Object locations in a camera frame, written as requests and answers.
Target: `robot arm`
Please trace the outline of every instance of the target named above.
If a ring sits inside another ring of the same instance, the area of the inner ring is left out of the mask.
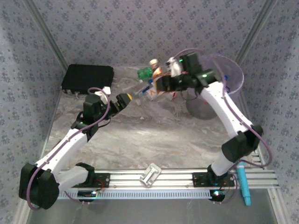
[[[117,101],[110,101],[110,109],[105,120],[118,114],[131,101],[128,94],[119,94]],[[29,180],[33,178],[30,188],[30,200],[40,208],[48,209],[55,201],[60,192],[63,192],[77,184],[88,187],[95,182],[94,167],[85,163],[78,163],[66,172],[60,172],[67,161],[86,144],[99,129],[98,125],[90,126],[102,118],[107,109],[107,99],[96,94],[88,95],[83,104],[83,111],[79,113],[76,121],[72,124],[67,135],[45,157],[34,165],[27,163],[21,170],[19,197],[27,199]]]
[[[209,70],[202,70],[195,53],[181,56],[180,62],[183,65],[184,73],[179,76],[163,76],[157,82],[157,89],[160,91],[183,91],[187,88],[196,89],[197,93],[207,101],[215,110],[228,132],[231,140],[221,147],[219,158],[208,167],[210,182],[217,182],[227,175],[228,170],[241,159],[254,151],[259,139],[238,121],[235,115],[228,108],[222,95],[223,83],[216,73]],[[243,120],[243,123],[252,127],[259,135],[263,133],[261,126],[254,126],[234,104],[232,99],[225,93],[229,105],[234,112]]]

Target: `blue pen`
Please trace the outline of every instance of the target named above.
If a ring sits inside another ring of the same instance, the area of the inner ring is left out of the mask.
[[[251,205],[250,192],[249,192],[249,187],[248,187],[248,182],[247,182],[247,177],[246,177],[244,165],[245,165],[244,162],[240,162],[237,165],[237,172],[238,172],[240,188],[241,188],[241,191],[242,191],[242,195],[244,197],[245,204],[247,206],[250,206]]]
[[[139,96],[141,97],[147,90],[150,89],[150,86],[148,85],[147,87],[145,87],[140,93]]]

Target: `patterned wallpaper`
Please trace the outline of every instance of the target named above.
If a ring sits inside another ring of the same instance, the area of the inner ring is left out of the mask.
[[[253,120],[274,151],[276,170],[294,223],[299,223],[299,2],[281,0],[242,68]]]
[[[67,63],[143,65],[179,50],[234,58],[264,0],[35,0]]]
[[[0,223],[11,223],[20,171],[41,153],[63,71],[20,1],[0,1]]]

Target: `black router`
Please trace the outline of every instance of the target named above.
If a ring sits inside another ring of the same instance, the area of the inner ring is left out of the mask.
[[[65,93],[70,91],[72,94],[88,94],[90,87],[111,87],[113,76],[114,70],[110,66],[71,64],[61,87]]]

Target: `metal bracket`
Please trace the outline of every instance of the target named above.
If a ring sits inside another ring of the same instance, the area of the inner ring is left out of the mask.
[[[212,185],[211,181],[209,180],[207,172],[203,173],[192,173],[192,180],[193,180],[193,187],[200,188],[200,187],[234,187],[235,182],[234,178],[231,174],[228,174],[223,179],[216,182],[216,185]]]
[[[158,167],[156,164],[152,163],[147,167],[144,174],[140,177],[140,182],[143,183],[146,187],[150,188],[154,181],[160,175],[162,169]]]
[[[74,188],[108,188],[110,182],[110,173],[95,173],[94,181],[86,186],[85,184],[78,184]]]

